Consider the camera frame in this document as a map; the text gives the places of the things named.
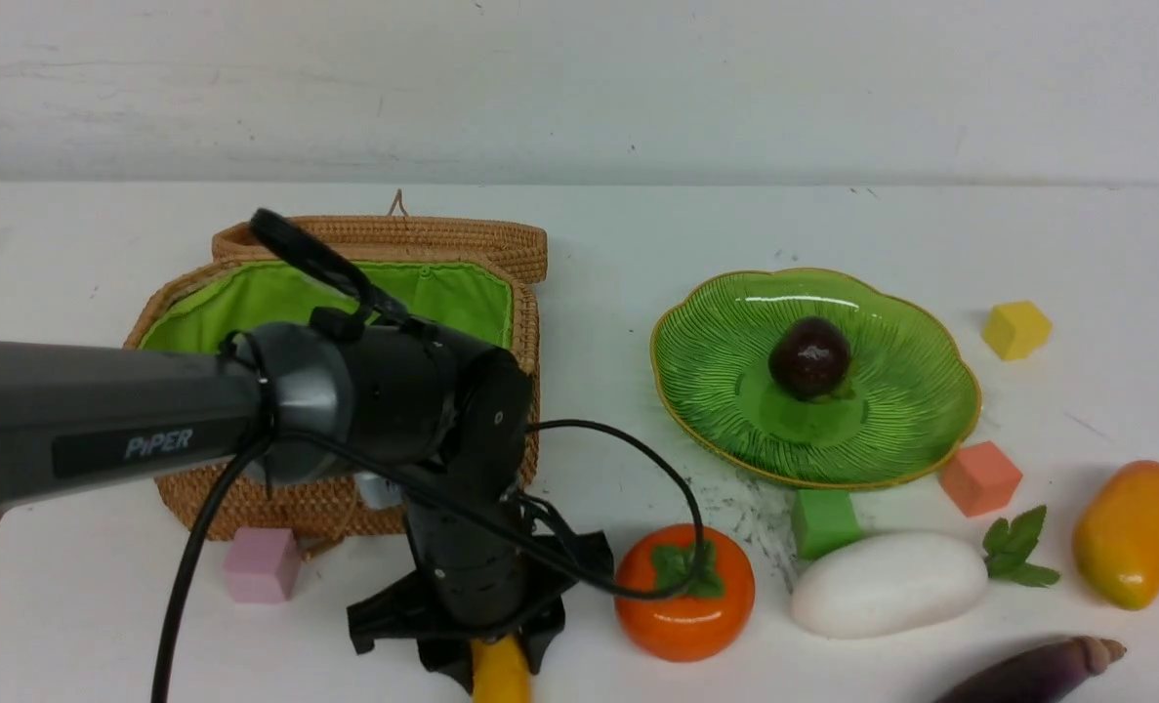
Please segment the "white wall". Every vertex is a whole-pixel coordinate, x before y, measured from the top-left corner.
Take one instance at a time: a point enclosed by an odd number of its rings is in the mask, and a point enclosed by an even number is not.
[[[1159,183],[1159,0],[0,0],[0,177]]]

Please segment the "orange cube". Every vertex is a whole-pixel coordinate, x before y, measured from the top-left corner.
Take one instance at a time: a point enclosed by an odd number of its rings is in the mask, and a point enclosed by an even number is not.
[[[960,449],[939,476],[945,493],[967,518],[1007,506],[1020,483],[1020,469],[991,441]]]

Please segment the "green flower-shaped plate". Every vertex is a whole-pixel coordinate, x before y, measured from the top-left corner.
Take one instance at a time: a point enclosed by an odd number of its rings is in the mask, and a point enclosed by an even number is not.
[[[819,315],[852,347],[852,395],[803,403],[771,379],[771,350]],[[705,281],[654,329],[661,403],[708,449],[812,489],[882,489],[925,476],[974,432],[983,395],[931,313],[823,269]]]

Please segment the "purple eggplant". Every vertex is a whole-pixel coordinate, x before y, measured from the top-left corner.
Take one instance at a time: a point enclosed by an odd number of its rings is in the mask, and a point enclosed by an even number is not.
[[[1057,703],[1124,654],[1120,642],[1098,637],[1044,644],[976,673],[935,703]]]

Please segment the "green cube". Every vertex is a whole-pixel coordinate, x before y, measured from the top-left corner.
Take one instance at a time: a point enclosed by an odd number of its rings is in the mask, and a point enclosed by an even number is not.
[[[809,561],[821,559],[865,536],[857,525],[852,498],[843,490],[797,490],[792,533],[796,554]]]

